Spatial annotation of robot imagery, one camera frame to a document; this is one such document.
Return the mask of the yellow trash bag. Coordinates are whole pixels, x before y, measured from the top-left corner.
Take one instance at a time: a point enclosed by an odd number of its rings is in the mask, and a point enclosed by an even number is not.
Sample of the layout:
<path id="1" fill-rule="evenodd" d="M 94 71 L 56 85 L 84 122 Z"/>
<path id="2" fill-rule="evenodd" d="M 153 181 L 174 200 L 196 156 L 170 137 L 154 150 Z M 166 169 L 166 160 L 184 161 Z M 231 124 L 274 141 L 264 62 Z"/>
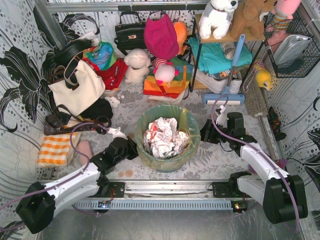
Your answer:
<path id="1" fill-rule="evenodd" d="M 195 155 L 201 136 L 196 119 L 186 108 L 159 105 L 139 117 L 135 140 L 143 165 L 173 172 Z"/>

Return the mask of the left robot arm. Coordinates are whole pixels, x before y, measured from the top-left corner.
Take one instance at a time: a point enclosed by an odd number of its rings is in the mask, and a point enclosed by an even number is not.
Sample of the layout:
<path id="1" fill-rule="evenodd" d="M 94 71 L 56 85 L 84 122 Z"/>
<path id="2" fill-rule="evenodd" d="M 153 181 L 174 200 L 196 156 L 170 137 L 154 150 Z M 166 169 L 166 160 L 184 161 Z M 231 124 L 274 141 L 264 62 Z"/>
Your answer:
<path id="1" fill-rule="evenodd" d="M 32 234 L 39 233 L 72 204 L 96 194 L 108 194 L 110 181 L 107 175 L 119 162 L 137 156 L 137 144 L 130 137 L 116 137 L 78 170 L 46 184 L 34 182 L 15 211 Z"/>

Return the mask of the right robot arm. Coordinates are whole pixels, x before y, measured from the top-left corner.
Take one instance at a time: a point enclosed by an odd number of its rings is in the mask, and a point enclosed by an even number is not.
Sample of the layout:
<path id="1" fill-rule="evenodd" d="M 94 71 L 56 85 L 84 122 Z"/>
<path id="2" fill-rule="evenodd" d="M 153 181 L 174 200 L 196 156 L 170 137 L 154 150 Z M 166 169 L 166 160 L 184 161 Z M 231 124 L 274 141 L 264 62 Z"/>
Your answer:
<path id="1" fill-rule="evenodd" d="M 307 198 L 302 178 L 279 167 L 266 154 L 257 140 L 246 133 L 240 112 L 226 116 L 227 126 L 215 126 L 207 119 L 200 130 L 201 141 L 212 144 L 228 143 L 231 150 L 247 161 L 255 174 L 247 171 L 232 173 L 228 181 L 213 182 L 216 198 L 248 196 L 262 207 L 272 224 L 304 219 L 308 216 Z"/>

